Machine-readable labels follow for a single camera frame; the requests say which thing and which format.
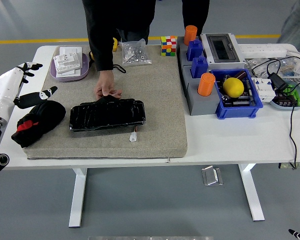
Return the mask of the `person's right hand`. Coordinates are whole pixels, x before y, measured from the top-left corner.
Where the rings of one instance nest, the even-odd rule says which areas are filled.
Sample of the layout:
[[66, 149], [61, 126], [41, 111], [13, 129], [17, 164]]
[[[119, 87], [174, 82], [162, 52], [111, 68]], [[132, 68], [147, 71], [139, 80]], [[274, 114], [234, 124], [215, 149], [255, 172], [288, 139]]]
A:
[[102, 70], [99, 72], [99, 78], [93, 89], [93, 93], [96, 100], [102, 97], [112, 96], [117, 99], [122, 97], [122, 90], [115, 90], [114, 86], [114, 74], [112, 70]]

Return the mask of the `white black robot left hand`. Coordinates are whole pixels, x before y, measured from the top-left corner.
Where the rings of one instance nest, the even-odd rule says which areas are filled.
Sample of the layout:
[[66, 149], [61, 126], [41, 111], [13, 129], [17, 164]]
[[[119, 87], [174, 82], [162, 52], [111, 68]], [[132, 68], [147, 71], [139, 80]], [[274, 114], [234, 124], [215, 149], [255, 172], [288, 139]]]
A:
[[0, 76], [0, 121], [8, 121], [10, 110], [14, 106], [20, 109], [26, 109], [36, 106], [48, 98], [56, 91], [57, 87], [53, 86], [47, 90], [27, 93], [18, 96], [21, 83], [27, 83], [26, 77], [33, 77], [30, 70], [39, 70], [43, 65], [35, 62], [24, 62]]

